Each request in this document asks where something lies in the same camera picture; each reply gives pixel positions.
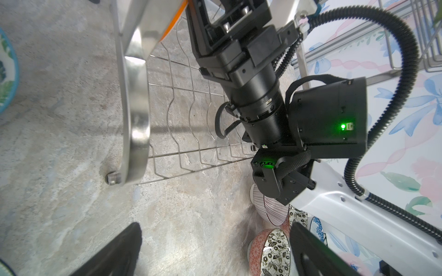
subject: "orange stripe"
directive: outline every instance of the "orange stripe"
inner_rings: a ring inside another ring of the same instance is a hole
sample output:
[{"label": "orange stripe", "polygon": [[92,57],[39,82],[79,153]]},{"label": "orange stripe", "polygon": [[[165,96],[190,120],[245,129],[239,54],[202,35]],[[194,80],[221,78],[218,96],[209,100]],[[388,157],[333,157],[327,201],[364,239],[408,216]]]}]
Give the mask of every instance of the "orange stripe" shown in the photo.
[{"label": "orange stripe", "polygon": [[178,12],[173,17],[172,22],[170,22],[169,27],[167,27],[166,31],[164,32],[163,36],[161,37],[160,41],[162,41],[172,30],[173,26],[175,26],[176,22],[178,21],[179,17],[183,13],[184,9],[187,7],[188,0],[184,0],[181,6],[179,7]]}]

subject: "wire shelf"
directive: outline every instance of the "wire shelf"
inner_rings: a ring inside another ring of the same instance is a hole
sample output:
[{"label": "wire shelf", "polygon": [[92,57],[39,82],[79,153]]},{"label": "wire shelf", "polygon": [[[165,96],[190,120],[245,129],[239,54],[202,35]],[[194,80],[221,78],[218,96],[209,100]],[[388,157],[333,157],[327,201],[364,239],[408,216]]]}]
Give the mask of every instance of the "wire shelf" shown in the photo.
[{"label": "wire shelf", "polygon": [[442,21],[433,24],[440,0],[410,0],[422,51],[420,61],[427,72],[442,71]]},{"label": "wire shelf", "polygon": [[[203,79],[199,73],[184,16],[150,55],[147,68],[151,139],[146,174],[138,185],[254,156],[251,144],[241,139],[242,125],[225,140],[214,135],[216,111],[228,99],[219,84]],[[229,114],[223,114],[223,127],[233,120]]]}]

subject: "blue rimmed plate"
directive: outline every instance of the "blue rimmed plate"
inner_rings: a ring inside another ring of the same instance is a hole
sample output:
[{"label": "blue rimmed plate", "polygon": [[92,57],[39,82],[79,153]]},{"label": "blue rimmed plate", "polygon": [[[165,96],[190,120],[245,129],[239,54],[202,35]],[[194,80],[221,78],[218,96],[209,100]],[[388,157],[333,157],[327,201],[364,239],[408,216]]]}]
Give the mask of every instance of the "blue rimmed plate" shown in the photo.
[{"label": "blue rimmed plate", "polygon": [[19,84],[19,63],[6,34],[0,28],[0,113],[11,103]]}]

